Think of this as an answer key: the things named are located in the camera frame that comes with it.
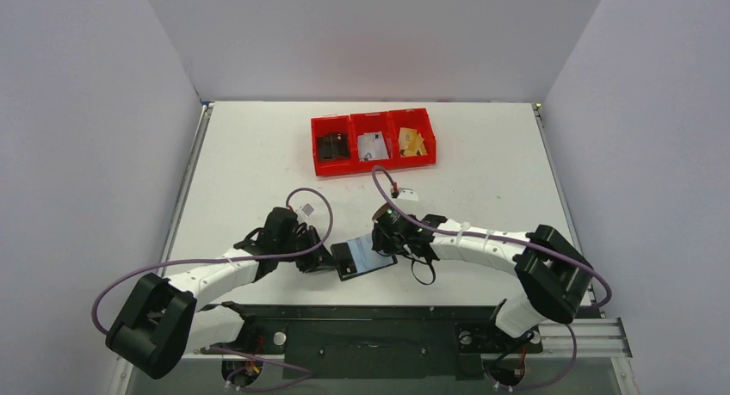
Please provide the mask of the black credit card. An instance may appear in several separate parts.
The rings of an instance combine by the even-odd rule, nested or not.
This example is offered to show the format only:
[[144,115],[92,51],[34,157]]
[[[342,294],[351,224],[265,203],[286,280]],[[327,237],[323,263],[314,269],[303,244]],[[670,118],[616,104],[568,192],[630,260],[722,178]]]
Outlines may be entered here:
[[345,281],[357,273],[355,260],[347,243],[333,244],[331,254],[335,259],[338,277],[341,281]]

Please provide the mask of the black leather card holder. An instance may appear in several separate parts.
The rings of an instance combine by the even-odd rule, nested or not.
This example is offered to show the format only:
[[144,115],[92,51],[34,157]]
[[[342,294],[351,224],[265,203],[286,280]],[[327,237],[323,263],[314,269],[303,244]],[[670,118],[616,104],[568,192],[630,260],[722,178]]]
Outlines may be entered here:
[[357,268],[357,273],[347,280],[391,267],[398,262],[397,258],[393,255],[382,255],[373,250],[373,240],[370,234],[348,240],[344,243],[350,246]]

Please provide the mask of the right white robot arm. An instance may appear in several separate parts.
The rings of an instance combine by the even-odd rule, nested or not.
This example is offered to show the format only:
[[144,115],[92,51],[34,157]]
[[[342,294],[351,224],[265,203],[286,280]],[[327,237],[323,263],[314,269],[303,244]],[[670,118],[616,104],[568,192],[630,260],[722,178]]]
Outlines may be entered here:
[[498,305],[486,340],[507,349],[534,326],[550,320],[570,324],[592,279],[592,267],[558,231],[489,231],[441,215],[416,219],[387,204],[373,215],[373,249],[384,255],[433,262],[457,261],[518,279],[522,290]]

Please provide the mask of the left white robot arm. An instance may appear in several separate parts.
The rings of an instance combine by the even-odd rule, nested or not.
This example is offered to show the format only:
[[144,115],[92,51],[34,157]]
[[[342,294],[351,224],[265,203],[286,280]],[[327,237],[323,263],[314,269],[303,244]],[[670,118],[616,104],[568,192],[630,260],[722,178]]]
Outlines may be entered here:
[[169,277],[140,277],[105,344],[153,379],[168,374],[187,353],[216,343],[245,352],[256,343],[257,328],[234,304],[216,300],[260,281],[280,262],[292,262],[302,273],[334,263],[317,230],[285,207],[273,208],[263,226],[218,259]]

